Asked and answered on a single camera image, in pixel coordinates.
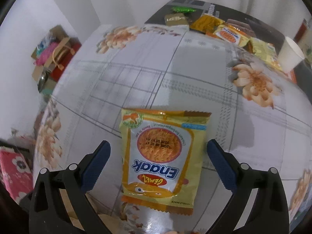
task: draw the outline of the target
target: cup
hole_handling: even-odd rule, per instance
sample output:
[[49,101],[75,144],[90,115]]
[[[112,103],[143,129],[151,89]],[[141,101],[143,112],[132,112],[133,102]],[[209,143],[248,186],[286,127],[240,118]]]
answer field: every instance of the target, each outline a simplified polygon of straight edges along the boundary
[[290,72],[305,58],[300,47],[290,38],[285,37],[277,60],[285,73]]

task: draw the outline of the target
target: red oval logo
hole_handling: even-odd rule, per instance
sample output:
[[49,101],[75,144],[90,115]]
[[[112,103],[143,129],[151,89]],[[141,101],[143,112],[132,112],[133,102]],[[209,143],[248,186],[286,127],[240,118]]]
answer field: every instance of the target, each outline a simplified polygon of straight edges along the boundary
[[151,185],[151,186],[163,186],[167,184],[167,181],[153,174],[139,174],[138,179],[141,180],[144,184]]

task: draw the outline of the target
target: blue label stripe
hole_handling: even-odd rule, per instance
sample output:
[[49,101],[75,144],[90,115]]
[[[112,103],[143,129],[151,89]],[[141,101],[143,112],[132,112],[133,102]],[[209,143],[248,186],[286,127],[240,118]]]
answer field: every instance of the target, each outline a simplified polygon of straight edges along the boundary
[[196,130],[206,130],[207,128],[205,125],[197,125],[191,123],[182,123],[181,126],[186,129],[196,129]]

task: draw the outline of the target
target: green snack packet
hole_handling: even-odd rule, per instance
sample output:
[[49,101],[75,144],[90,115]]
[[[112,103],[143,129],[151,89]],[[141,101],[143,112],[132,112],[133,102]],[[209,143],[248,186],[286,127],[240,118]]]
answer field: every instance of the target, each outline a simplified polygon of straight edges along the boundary
[[194,12],[196,9],[190,8],[190,7],[181,7],[181,6],[174,6],[171,8],[173,12],[177,13],[189,13],[189,12]]

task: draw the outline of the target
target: yellow wrapper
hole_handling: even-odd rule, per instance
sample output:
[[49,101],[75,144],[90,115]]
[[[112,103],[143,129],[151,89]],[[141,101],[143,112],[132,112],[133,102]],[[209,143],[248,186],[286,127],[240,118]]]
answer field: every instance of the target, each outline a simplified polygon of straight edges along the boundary
[[213,34],[240,47],[246,46],[250,38],[250,36],[248,36],[243,31],[240,31],[230,25],[219,25]]
[[204,33],[206,32],[213,33],[215,27],[223,23],[224,21],[220,18],[210,15],[203,15],[199,19],[197,19],[194,23],[192,23],[190,25],[190,28]]
[[258,56],[261,60],[265,61],[266,64],[283,71],[280,64],[277,61],[277,54],[275,47],[257,38],[250,38],[252,44],[252,52],[255,56]]
[[191,215],[210,113],[122,109],[123,201]]

